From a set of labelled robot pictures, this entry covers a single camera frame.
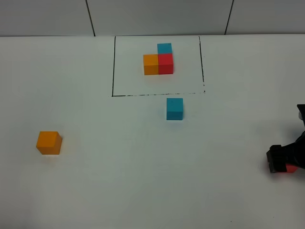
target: blue cube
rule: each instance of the blue cube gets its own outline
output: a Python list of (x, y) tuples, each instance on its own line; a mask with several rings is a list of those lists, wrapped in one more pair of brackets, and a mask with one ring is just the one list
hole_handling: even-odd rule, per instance
[(167, 98), (166, 120), (183, 120), (182, 98)]
[(158, 54), (170, 54), (172, 53), (172, 44), (166, 43), (166, 44), (158, 44)]

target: white wall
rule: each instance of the white wall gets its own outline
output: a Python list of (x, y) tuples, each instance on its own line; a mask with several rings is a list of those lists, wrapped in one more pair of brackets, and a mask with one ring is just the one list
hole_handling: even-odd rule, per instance
[(235, 0), (226, 34), (305, 33), (304, 0)]
[(0, 36), (92, 36), (85, 0), (0, 0)]
[(88, 0), (97, 35), (224, 34), (232, 0)]

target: stacked blocks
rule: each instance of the stacked blocks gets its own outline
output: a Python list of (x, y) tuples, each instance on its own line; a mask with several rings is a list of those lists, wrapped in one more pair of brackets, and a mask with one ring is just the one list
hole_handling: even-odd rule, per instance
[(166, 120), (183, 120), (182, 98), (167, 98)]
[(143, 55), (144, 75), (173, 74), (172, 44), (158, 44), (158, 54)]
[(61, 150), (62, 137), (56, 131), (41, 131), (36, 148), (43, 155), (58, 155)]

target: red cube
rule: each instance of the red cube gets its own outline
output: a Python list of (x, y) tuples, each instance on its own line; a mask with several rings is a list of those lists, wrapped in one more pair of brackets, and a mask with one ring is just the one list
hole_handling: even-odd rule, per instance
[(173, 54), (158, 54), (159, 74), (173, 74)]

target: black line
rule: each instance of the black line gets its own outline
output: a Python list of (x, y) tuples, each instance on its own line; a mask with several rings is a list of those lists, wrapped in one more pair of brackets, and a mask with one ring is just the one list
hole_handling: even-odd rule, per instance
[(94, 27), (93, 27), (93, 23), (92, 23), (92, 18), (91, 18), (91, 14), (90, 14), (90, 10), (89, 10), (89, 6), (88, 6), (87, 0), (86, 0), (86, 5), (87, 5), (87, 10), (88, 10), (88, 14), (89, 14), (90, 22), (91, 22), (91, 27), (92, 27), (93, 35), (95, 36), (95, 31), (94, 31)]
[(116, 43), (116, 36), (114, 37), (114, 51), (113, 51), (112, 97), (113, 97), (113, 87), (114, 87), (115, 43)]
[(199, 49), (200, 49), (200, 59), (201, 59), (201, 71), (202, 71), (202, 81), (204, 82), (204, 76), (203, 76), (203, 64), (202, 64), (202, 54), (201, 54), (201, 41), (200, 36), (199, 37)]
[(166, 94), (128, 94), (128, 95), (113, 95), (112, 97), (128, 97), (128, 96), (150, 96), (150, 95), (177, 95), (177, 94), (205, 94), (204, 92), (198, 93), (166, 93)]
[(224, 31), (224, 34), (225, 34), (225, 35), (227, 34), (227, 29), (228, 29), (229, 20), (230, 20), (230, 17), (231, 17), (231, 12), (232, 12), (232, 8), (233, 8), (233, 4), (234, 4), (234, 0), (232, 0), (232, 5), (231, 5), (231, 9), (230, 9), (229, 17), (228, 17), (227, 26), (226, 26), (225, 31)]

